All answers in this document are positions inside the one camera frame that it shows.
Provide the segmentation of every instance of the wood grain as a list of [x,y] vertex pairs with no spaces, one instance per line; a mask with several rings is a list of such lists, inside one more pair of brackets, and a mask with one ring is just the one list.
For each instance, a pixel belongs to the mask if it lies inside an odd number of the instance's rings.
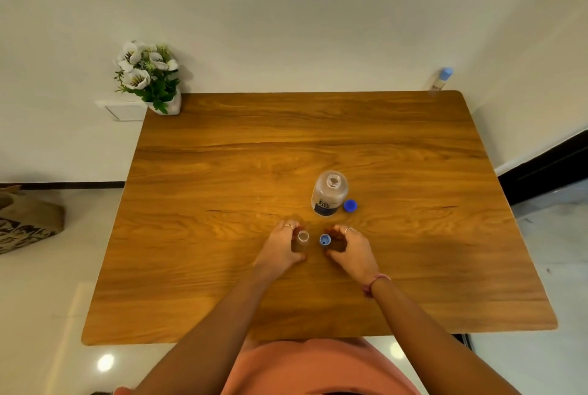
[[[355,213],[313,213],[327,169],[347,176]],[[334,223],[363,232],[451,332],[557,325],[459,92],[189,94],[179,116],[147,112],[83,342],[177,341],[286,217],[310,231],[308,259],[266,294],[257,339],[390,333],[323,257]]]

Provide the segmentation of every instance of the flower pot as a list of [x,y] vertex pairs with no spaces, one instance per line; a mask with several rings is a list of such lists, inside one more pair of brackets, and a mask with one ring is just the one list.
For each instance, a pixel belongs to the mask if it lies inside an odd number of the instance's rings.
[[145,103],[147,104],[147,107],[149,107],[151,110],[153,110],[155,113],[157,113],[158,115],[177,115],[178,113],[180,113],[180,108],[182,107],[182,94],[180,93],[179,89],[176,88],[176,96],[173,97],[173,99],[171,101],[167,101],[167,109],[168,109],[168,113],[162,113],[159,110],[155,110],[153,108],[153,103]]

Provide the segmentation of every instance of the tiled floor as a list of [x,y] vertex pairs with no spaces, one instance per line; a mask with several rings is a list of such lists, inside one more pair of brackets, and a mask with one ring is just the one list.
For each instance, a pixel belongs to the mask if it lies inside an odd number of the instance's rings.
[[[62,200],[66,230],[0,256],[0,393],[89,395],[136,385],[171,344],[85,347],[79,340],[121,191],[34,194]],[[588,205],[540,207],[527,204],[518,222],[560,329],[477,334],[474,347],[523,394],[585,393]],[[393,337],[369,340],[425,393]]]

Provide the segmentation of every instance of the blue bottle cap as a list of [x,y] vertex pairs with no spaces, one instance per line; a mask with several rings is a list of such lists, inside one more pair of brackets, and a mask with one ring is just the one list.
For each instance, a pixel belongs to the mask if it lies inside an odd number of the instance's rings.
[[346,200],[345,203],[343,203],[343,209],[347,212],[353,212],[357,209],[357,202],[351,199]]
[[452,74],[453,69],[451,67],[445,67],[443,70],[441,70],[441,73],[439,73],[439,79],[446,81]]
[[323,234],[320,236],[320,244],[322,246],[327,246],[330,243],[330,235],[328,234]]

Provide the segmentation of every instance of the wall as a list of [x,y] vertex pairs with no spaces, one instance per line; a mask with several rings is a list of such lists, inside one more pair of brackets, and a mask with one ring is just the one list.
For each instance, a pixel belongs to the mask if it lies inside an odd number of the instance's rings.
[[125,179],[141,125],[93,101],[121,99],[111,59],[129,39],[168,43],[185,92],[413,90],[453,66],[494,166],[512,167],[588,124],[572,108],[585,4],[0,0],[0,182]]

